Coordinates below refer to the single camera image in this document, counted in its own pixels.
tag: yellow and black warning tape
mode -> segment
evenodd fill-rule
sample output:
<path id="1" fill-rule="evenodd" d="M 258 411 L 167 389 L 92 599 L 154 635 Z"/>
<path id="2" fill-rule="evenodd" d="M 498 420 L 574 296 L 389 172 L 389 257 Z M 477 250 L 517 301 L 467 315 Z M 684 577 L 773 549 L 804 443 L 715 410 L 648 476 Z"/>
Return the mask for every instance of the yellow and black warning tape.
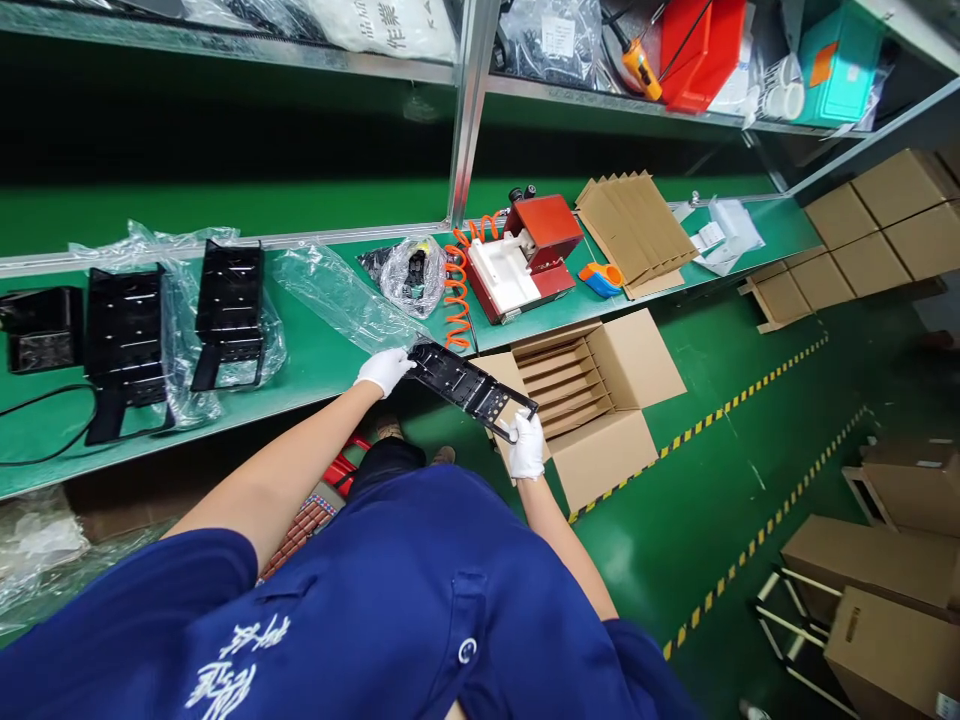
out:
<path id="1" fill-rule="evenodd" d="M 689 430 L 687 430 L 686 432 L 680 435 L 677 435 L 677 437 L 675 437 L 672 442 L 667 444 L 665 447 L 660 448 L 660 456 L 656 460 L 651 462 L 649 465 L 647 465 L 645 468 L 638 471 L 635 475 L 628 477 L 619 485 L 615 485 L 610 490 L 607 490 L 603 495 L 600 495 L 595 500 L 593 500 L 593 502 L 587 503 L 585 507 L 582 507 L 579 510 L 575 510 L 571 512 L 570 516 L 567 518 L 567 522 L 573 525 L 577 520 L 579 520 L 581 517 L 586 515 L 588 512 L 592 512 L 594 509 L 596 509 L 597 505 L 602 503 L 604 500 L 607 500 L 610 497 L 612 497 L 614 493 L 619 492 L 620 490 L 623 490 L 630 483 L 631 480 L 634 480 L 640 477 L 644 472 L 646 472 L 647 470 L 652 468 L 654 465 L 656 465 L 658 462 L 663 460 L 667 455 L 678 450 L 681 445 L 683 445 L 685 442 L 689 442 L 695 435 L 699 435 L 700 433 L 702 433 L 704 430 L 706 430 L 708 427 L 713 425 L 724 415 L 729 415 L 730 412 L 735 408 L 738 408 L 741 403 L 746 402 L 749 398 L 756 395 L 763 388 L 767 387 L 767 385 L 769 385 L 774 380 L 779 378 L 785 372 L 799 365 L 803 360 L 810 357 L 810 355 L 812 355 L 817 350 L 819 350 L 824 345 L 826 345 L 827 342 L 829 342 L 829 340 L 830 340 L 829 334 L 824 332 L 823 337 L 817 340 L 815 343 L 813 343 L 807 348 L 804 348 L 803 350 L 798 352 L 796 355 L 794 355 L 792 358 L 789 358 L 785 363 L 783 363 L 779 367 L 775 368 L 774 370 L 764 375 L 757 382 L 752 383 L 746 390 L 743 390 L 739 395 L 735 395 L 731 400 L 728 400 L 727 402 L 725 402 L 723 404 L 723 407 L 717 408 L 716 410 L 714 410 L 712 413 L 707 415 L 703 420 L 700 420 L 692 428 L 690 428 Z"/>
<path id="2" fill-rule="evenodd" d="M 709 613 L 716 601 L 723 595 L 726 589 L 730 586 L 730 583 L 733 582 L 737 577 L 737 572 L 740 568 L 744 567 L 750 558 L 757 554 L 757 549 L 763 545 L 764 542 L 774 533 L 774 531 L 780 526 L 780 523 L 783 522 L 783 519 L 789 514 L 790 510 L 800 502 L 800 498 L 803 497 L 803 492 L 808 487 L 810 487 L 811 481 L 817 477 L 820 471 L 826 466 L 827 460 L 837 451 L 837 448 L 840 446 L 849 435 L 853 428 L 860 422 L 864 414 L 869 412 L 865 405 L 860 406 L 860 408 L 853 414 L 853 417 L 850 421 L 841 428 L 840 432 L 837 433 L 837 436 L 830 441 L 830 444 L 827 445 L 826 449 L 820 453 L 820 456 L 816 458 L 813 462 L 813 465 L 810 466 L 810 469 L 803 474 L 803 480 L 797 483 L 797 486 L 790 491 L 790 496 L 783 501 L 782 507 L 777 508 L 776 513 L 773 517 L 767 520 L 767 522 L 757 531 L 757 534 L 753 536 L 748 543 L 746 549 L 740 553 L 740 556 L 737 558 L 736 562 L 730 565 L 730 568 L 720 576 L 720 579 L 717 580 L 716 586 L 714 586 L 707 596 L 703 599 L 703 602 L 693 609 L 693 612 L 690 613 L 690 619 L 680 626 L 680 629 L 677 631 L 674 639 L 670 640 L 666 645 L 663 646 L 663 657 L 666 660 L 670 660 L 673 656 L 675 650 L 679 650 L 680 647 L 687 641 L 687 636 L 696 630 L 700 624 L 703 622 L 704 616 Z"/>

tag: black plastic bracket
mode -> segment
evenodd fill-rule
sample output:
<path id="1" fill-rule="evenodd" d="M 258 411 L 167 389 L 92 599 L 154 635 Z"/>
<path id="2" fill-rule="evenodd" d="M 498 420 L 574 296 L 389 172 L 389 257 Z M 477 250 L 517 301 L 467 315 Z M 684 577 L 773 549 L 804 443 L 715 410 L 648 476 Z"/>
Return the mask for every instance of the black plastic bracket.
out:
<path id="1" fill-rule="evenodd" d="M 509 443 L 515 441 L 497 424 L 507 401 L 519 403 L 530 411 L 531 416 L 540 407 L 527 396 L 498 382 L 490 373 L 432 340 L 424 338 L 423 342 L 418 342 L 407 357 L 417 364 L 410 370 L 411 377 Z"/>
<path id="2" fill-rule="evenodd" d="M 84 372 L 97 388 L 86 445 L 126 440 L 173 427 L 163 369 L 163 268 L 109 273 L 90 269 Z M 163 422 L 121 436 L 128 407 L 163 404 Z"/>
<path id="3" fill-rule="evenodd" d="M 224 247 L 207 240 L 197 304 L 197 335 L 203 343 L 193 374 L 193 392 L 219 387 L 260 384 L 264 341 L 260 329 L 263 306 L 263 249 Z M 253 381 L 217 385 L 223 363 L 256 361 Z"/>
<path id="4" fill-rule="evenodd" d="M 0 297 L 7 368 L 27 375 L 83 362 L 83 291 L 60 286 L 15 290 Z"/>

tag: red plastic bin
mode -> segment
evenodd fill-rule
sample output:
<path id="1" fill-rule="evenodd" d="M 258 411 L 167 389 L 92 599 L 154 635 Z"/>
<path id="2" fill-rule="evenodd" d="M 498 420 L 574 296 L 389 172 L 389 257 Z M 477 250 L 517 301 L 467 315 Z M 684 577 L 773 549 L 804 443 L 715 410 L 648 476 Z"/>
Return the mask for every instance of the red plastic bin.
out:
<path id="1" fill-rule="evenodd" d="M 683 45 L 705 4 L 706 0 L 672 0 L 663 12 L 661 72 L 676 55 L 660 81 L 668 110 L 706 112 L 740 61 L 746 0 L 713 0 Z"/>

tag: white glove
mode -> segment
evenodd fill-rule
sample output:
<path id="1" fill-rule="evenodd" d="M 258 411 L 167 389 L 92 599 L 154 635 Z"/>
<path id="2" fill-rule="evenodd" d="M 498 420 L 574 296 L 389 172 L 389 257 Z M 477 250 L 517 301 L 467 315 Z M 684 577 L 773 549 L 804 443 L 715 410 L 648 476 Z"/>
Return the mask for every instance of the white glove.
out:
<path id="1" fill-rule="evenodd" d="M 510 424 L 510 477 L 536 480 L 543 475 L 543 427 L 534 415 L 527 419 L 526 410 L 517 410 Z"/>
<path id="2" fill-rule="evenodd" d="M 357 375 L 353 384 L 356 385 L 361 380 L 369 380 L 374 385 L 379 385 L 383 390 L 383 397 L 387 397 L 393 392 L 400 379 L 406 375 L 407 370 L 416 366 L 413 360 L 407 360 L 407 351 L 403 348 L 384 350 L 360 366 L 360 374 Z"/>

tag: teal plastic box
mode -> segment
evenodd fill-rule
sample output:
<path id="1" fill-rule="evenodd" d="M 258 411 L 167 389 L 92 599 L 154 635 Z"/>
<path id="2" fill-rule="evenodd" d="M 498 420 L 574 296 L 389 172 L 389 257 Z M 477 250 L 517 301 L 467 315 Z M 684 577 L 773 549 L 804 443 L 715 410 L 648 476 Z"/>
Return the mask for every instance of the teal plastic box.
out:
<path id="1" fill-rule="evenodd" d="M 859 122 L 877 72 L 883 26 L 854 2 L 844 2 L 800 40 L 806 100 L 798 125 L 839 127 Z"/>

